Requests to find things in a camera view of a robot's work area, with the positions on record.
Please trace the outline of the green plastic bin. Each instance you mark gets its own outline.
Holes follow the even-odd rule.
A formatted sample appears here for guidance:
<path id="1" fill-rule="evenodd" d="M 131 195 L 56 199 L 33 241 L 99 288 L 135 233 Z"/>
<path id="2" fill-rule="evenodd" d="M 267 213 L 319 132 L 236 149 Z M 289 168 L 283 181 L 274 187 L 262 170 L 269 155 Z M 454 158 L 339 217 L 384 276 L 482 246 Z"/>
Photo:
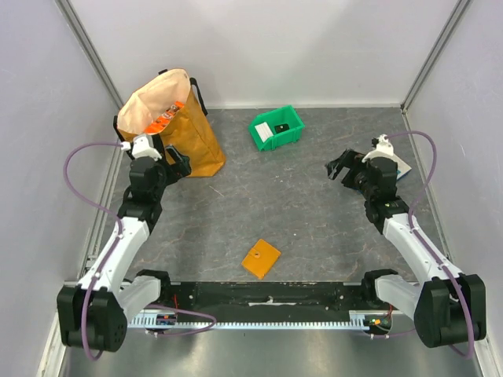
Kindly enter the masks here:
<path id="1" fill-rule="evenodd" d="M 248 131 L 260 152 L 271 151 L 286 144 L 296 143 L 305 125 L 296 110 L 287 105 L 257 115 Z"/>

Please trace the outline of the orange leather card holder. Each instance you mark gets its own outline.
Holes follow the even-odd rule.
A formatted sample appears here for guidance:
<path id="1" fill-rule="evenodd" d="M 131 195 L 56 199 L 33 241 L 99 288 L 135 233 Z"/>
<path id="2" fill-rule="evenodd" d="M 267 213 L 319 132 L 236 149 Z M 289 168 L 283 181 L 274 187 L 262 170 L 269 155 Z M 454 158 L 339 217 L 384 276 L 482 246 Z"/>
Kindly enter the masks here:
<path id="1" fill-rule="evenodd" d="M 272 269 L 281 252 L 263 239 L 250 249 L 241 265 L 252 275 L 262 280 Z"/>

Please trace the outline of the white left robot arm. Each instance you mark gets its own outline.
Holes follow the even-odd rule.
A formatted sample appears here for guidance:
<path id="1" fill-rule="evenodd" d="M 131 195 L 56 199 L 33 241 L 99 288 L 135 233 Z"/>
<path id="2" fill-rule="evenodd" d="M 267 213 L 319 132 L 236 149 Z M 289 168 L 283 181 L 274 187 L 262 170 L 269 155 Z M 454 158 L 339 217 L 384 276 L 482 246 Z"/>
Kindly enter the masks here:
<path id="1" fill-rule="evenodd" d="M 142 244 L 149 238 L 162 212 L 167 186 L 191 173 L 189 158 L 174 146 L 165 148 L 173 163 L 150 149 L 141 155 L 133 147 L 130 186 L 114 219 L 116 226 L 96 262 L 75 285 L 64 285 L 57 295 L 61 341 L 79 347 L 96 361 L 104 352 L 117 351 L 128 324 L 150 303 L 170 305 L 173 290 L 167 273 L 147 271 L 124 287 L 123 278 Z"/>

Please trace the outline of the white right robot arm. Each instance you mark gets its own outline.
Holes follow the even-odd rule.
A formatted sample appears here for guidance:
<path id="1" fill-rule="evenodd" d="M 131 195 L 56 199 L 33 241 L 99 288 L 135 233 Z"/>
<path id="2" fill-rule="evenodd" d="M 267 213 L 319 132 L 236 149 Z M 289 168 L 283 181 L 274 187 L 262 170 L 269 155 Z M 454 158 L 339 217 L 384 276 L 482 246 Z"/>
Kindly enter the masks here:
<path id="1" fill-rule="evenodd" d="M 392 270 L 367 272 L 359 291 L 362 304 L 378 309 L 389 303 L 402 311 L 428 348 L 463 342 L 473 346 L 484 339 L 485 284 L 478 275 L 463 273 L 428 239 L 397 194 L 398 164 L 384 156 L 366 159 L 348 149 L 325 167 L 331 180 L 347 170 L 343 186 L 362 194 L 369 222 L 398 250 L 417 278 L 412 285 Z"/>

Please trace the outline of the white card stack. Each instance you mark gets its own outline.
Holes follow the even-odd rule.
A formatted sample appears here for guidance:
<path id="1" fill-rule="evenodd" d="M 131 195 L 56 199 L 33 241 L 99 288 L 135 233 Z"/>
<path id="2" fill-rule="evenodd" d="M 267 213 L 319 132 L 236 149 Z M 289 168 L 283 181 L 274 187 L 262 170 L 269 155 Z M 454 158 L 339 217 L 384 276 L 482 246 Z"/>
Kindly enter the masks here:
<path id="1" fill-rule="evenodd" d="M 265 143 L 269 138 L 274 136 L 274 133 L 267 122 L 255 125 L 255 131 L 259 135 L 262 143 Z"/>

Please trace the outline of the blue white box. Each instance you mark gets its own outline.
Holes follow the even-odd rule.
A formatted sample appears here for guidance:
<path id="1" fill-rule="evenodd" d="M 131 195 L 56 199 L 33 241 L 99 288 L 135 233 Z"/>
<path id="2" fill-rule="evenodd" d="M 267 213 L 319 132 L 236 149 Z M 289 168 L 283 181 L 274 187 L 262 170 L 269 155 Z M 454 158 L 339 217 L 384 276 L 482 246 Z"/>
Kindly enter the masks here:
<path id="1" fill-rule="evenodd" d="M 399 181 L 400 179 L 405 177 L 412 170 L 412 168 L 397 155 L 393 156 L 393 160 L 397 163 L 397 180 Z"/>

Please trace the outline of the orange snack packet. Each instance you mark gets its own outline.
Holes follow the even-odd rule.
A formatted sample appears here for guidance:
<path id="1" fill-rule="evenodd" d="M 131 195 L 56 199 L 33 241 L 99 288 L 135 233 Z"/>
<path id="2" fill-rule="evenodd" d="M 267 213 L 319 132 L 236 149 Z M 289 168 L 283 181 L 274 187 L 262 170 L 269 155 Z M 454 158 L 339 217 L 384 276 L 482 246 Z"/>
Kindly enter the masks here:
<path id="1" fill-rule="evenodd" d="M 175 101 L 164 113 L 145 128 L 144 133 L 153 135 L 163 131 L 184 105 L 180 101 Z"/>

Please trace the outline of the brown tote bag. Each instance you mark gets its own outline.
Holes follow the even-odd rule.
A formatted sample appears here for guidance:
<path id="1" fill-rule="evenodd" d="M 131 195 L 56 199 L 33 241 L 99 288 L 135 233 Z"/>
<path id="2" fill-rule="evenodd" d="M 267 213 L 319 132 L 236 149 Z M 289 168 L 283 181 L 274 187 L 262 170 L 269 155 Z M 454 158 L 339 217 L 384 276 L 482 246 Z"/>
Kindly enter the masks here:
<path id="1" fill-rule="evenodd" d="M 115 117 L 113 128 L 121 141 L 133 141 L 175 101 L 185 105 L 163 131 L 151 135 L 156 148 L 169 163 L 173 160 L 164 151 L 168 145 L 188 156 L 191 178 L 214 176 L 225 165 L 226 156 L 207 120 L 199 86 L 182 68 L 161 71 L 134 91 Z"/>

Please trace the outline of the small black device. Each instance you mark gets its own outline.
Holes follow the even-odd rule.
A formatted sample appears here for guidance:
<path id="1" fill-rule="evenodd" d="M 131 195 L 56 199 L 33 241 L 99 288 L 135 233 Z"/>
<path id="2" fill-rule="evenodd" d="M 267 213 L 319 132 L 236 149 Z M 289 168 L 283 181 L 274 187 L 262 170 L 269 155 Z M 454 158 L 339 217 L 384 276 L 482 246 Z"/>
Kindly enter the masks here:
<path id="1" fill-rule="evenodd" d="M 289 127 L 289 125 L 287 123 L 282 123 L 282 124 L 276 125 L 274 127 L 274 130 L 275 130 L 275 132 L 277 134 L 285 132 L 285 131 L 287 131 L 289 129 L 290 129 L 290 127 Z"/>

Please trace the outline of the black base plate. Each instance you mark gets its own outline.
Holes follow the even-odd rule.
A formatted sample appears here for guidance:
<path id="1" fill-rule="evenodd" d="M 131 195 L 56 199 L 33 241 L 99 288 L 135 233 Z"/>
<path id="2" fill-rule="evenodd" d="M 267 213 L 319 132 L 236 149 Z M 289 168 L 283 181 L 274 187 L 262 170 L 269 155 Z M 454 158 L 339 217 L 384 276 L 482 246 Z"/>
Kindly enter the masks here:
<path id="1" fill-rule="evenodd" d="M 161 291 L 158 303 L 201 311 L 217 305 L 320 306 L 335 310 L 377 310 L 391 305 L 365 296 L 359 283 L 343 282 L 178 282 Z"/>

